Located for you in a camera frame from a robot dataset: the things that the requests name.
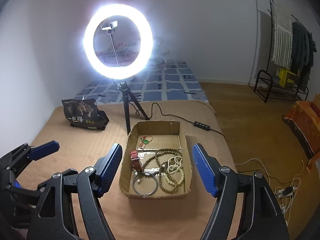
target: hanging clothes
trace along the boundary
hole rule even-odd
[[[299,22],[294,22],[292,41],[291,72],[299,77],[297,85],[303,91],[307,89],[311,67],[313,66],[313,53],[317,52],[316,43],[312,34]]]
[[[272,61],[290,69],[292,52],[292,16],[279,4],[272,3],[275,27]]]
[[[302,71],[303,66],[305,65],[306,58],[310,57],[307,54],[307,50],[310,53],[309,49],[309,39],[307,29],[300,23],[294,22],[293,26],[293,40],[292,40],[292,65],[291,72],[298,74]]]

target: red watch strap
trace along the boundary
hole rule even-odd
[[[132,163],[132,166],[135,170],[137,170],[137,171],[141,170],[140,160],[139,160],[137,151],[131,152],[131,163]]]

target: baseboard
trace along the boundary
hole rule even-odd
[[[243,81],[234,81],[234,80],[219,80],[219,79],[198,79],[199,82],[207,82],[207,83],[225,83],[225,84],[234,84],[234,85],[248,85],[247,82]]]

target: cardboard box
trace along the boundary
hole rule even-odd
[[[313,99],[313,103],[316,107],[320,108],[320,94],[315,95],[315,99]]]
[[[152,141],[146,145],[146,147],[141,150],[139,149],[139,144],[141,142],[140,138],[143,136],[151,135],[153,137]],[[184,182],[178,186],[177,191],[173,194],[165,193],[159,186],[155,193],[152,195],[138,195],[132,188],[132,181],[136,176],[136,171],[132,168],[131,164],[131,152],[134,150],[138,151],[138,156],[140,160],[144,163],[152,155],[155,154],[156,150],[162,148],[174,148],[180,149],[182,154],[182,165],[184,171]],[[163,155],[159,157],[160,162],[164,162],[173,155]],[[146,169],[158,169],[156,160],[152,160]],[[176,172],[173,175],[176,181],[181,178],[181,173]],[[190,161],[190,156],[187,147],[186,136],[183,131],[183,127],[180,122],[176,121],[142,121],[138,122],[131,130],[128,136],[126,149],[124,152],[124,157],[122,161],[119,187],[121,192],[123,192],[128,197],[136,198],[176,198],[182,197],[190,192],[190,183],[192,178],[192,165]],[[159,175],[156,175],[156,179],[159,182]],[[166,180],[165,176],[162,176],[162,185],[168,190],[172,190],[173,187],[170,186]],[[142,177],[141,183],[135,182],[135,188],[140,193],[149,193],[155,188],[155,181],[152,178]]]

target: blue checkered blanket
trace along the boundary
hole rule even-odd
[[[128,78],[127,84],[138,101],[201,100],[208,99],[187,63],[167,62],[163,66],[146,66]],[[89,84],[80,94],[94,98],[98,105],[122,102],[122,93],[110,78],[100,78]]]

